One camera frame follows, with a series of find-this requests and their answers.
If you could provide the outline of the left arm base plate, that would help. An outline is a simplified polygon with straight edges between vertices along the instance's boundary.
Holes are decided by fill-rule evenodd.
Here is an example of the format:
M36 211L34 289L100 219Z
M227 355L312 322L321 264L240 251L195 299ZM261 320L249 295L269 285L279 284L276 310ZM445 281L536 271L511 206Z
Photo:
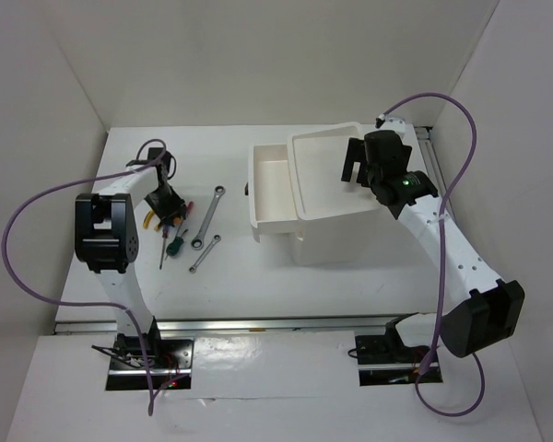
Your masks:
M91 349L109 359L105 389L107 391L148 390L145 359L139 349L122 351L114 346L92 345ZM159 355L147 354L153 390L189 390L192 386L194 339L162 341Z

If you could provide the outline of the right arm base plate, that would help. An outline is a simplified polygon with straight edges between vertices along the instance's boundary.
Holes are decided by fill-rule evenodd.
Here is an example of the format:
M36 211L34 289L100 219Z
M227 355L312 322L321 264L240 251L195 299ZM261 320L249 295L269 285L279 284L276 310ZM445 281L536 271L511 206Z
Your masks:
M361 387L395 386L416 382L428 351L426 345L407 347L384 335L358 335L347 355L358 364Z

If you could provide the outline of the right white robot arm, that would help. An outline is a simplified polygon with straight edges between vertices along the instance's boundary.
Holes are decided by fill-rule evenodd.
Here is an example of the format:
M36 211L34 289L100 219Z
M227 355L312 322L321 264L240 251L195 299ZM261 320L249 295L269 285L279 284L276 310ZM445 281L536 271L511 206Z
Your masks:
M370 189L438 264L452 301L441 316L441 342L452 355L464 358L513 335L525 292L518 281L504 281L481 259L442 211L442 199L428 175L408 170L411 152L391 130L350 138L341 179Z

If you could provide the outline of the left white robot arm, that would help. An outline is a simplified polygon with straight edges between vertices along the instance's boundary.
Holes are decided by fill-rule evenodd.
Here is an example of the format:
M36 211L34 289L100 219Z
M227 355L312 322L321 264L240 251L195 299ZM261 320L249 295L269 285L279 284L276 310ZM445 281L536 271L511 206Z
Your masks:
M163 228L183 220L187 204L169 183L175 161L163 159L138 172L143 160L128 163L131 173L99 193L75 200L75 253L97 275L108 299L121 304L115 315L119 355L131 355L143 367L155 366L165 352L159 327L142 296L135 272L139 237L135 206L146 202Z

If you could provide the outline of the stubby green screwdriver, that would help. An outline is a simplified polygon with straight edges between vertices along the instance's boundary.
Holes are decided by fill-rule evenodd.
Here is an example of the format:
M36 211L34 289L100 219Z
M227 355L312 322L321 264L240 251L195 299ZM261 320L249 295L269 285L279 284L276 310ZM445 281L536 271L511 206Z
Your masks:
M170 257L176 256L184 243L182 236L176 236L174 240L166 247L166 254Z

